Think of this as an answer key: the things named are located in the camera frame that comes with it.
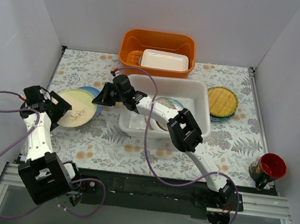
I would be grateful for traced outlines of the speckled oval plate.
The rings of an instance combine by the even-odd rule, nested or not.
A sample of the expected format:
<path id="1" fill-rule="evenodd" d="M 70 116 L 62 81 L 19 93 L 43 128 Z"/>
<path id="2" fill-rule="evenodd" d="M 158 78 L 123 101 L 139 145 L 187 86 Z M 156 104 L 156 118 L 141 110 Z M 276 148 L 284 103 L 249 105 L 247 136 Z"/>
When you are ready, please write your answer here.
<path id="1" fill-rule="evenodd" d="M 174 108 L 173 104 L 170 102 L 170 100 L 169 100 L 167 97 L 158 97 L 158 98 L 156 99 L 156 102 L 158 102 L 159 104 L 162 104 L 163 106 L 166 106 L 166 107 L 168 107 L 168 108 L 171 108 L 171 109 L 176 110 L 176 109 Z M 168 131 L 168 128 L 167 128 L 167 126 L 166 126 L 165 124 L 159 123 L 159 126 L 160 126 L 162 129 L 164 129 L 163 131 Z"/>

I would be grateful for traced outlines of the white ribbed bowl plate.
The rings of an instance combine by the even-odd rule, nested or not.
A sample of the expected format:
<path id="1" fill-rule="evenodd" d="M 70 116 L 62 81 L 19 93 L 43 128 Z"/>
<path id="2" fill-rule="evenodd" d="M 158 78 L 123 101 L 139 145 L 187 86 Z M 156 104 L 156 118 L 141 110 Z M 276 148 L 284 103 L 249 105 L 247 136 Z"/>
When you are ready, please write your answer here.
<path id="1" fill-rule="evenodd" d="M 145 121 L 149 122 L 149 127 L 150 127 L 151 130 L 157 130 L 157 131 L 163 131 L 164 130 L 159 126 L 159 123 L 157 121 L 155 121 L 154 119 L 149 120 L 148 116 L 145 116 Z"/>

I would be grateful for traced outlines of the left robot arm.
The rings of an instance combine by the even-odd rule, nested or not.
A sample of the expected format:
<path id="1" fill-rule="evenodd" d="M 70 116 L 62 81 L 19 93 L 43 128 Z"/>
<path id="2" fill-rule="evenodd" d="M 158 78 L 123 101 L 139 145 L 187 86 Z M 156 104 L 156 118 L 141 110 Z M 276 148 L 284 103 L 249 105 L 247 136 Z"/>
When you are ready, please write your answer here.
<path id="1" fill-rule="evenodd" d="M 54 91 L 46 98 L 41 86 L 24 89 L 25 100 L 20 116 L 27 127 L 26 162 L 18 167 L 18 173 L 35 204 L 40 205 L 72 190 L 82 183 L 77 165 L 61 162 L 52 150 L 50 132 L 72 106 Z"/>

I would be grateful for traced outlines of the beige and blue plate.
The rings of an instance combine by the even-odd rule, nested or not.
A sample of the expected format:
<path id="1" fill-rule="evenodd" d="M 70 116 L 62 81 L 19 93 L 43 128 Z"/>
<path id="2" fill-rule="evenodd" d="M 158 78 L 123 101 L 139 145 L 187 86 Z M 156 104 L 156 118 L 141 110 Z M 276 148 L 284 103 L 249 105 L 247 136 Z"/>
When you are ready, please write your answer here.
<path id="1" fill-rule="evenodd" d="M 168 98 L 170 102 L 173 104 L 174 108 L 178 111 L 181 111 L 184 106 L 176 99 Z"/>

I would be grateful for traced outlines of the cream yellow plate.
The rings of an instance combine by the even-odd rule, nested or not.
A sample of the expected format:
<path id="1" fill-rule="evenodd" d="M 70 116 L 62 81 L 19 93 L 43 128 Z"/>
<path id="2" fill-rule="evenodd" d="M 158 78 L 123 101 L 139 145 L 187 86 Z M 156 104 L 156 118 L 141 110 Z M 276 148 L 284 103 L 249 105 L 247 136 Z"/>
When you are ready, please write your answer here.
<path id="1" fill-rule="evenodd" d="M 58 121 L 61 127 L 75 128 L 89 122 L 97 111 L 97 106 L 92 103 L 94 97 L 83 89 L 69 89 L 59 93 L 72 107 Z"/>

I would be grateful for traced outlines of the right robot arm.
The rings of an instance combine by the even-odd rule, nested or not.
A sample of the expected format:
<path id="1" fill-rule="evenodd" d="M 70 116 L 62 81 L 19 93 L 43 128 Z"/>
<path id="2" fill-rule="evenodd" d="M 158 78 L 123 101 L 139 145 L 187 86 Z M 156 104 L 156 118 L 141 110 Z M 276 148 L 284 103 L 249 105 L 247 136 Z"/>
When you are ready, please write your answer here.
<path id="1" fill-rule="evenodd" d="M 184 187 L 205 179 L 209 189 L 208 196 L 211 202 L 218 208 L 231 206 L 233 211 L 238 211 L 240 197 L 237 187 L 230 177 L 220 172 L 217 167 L 213 168 L 203 158 L 205 147 L 201 129 L 195 118 L 187 108 L 181 111 L 168 108 L 155 101 L 155 96 L 149 97 L 142 91 L 135 90 L 130 80 L 125 75 L 114 75 L 112 82 L 104 84 L 103 89 L 92 103 L 96 105 L 115 106 L 121 102 L 126 109 L 137 114 L 153 118 L 160 123 L 166 123 L 171 142 L 177 150 L 185 153 L 201 172 L 201 176 L 184 184 L 170 184 L 157 176 L 152 165 L 148 166 L 153 175 L 162 183 L 171 187 Z"/>

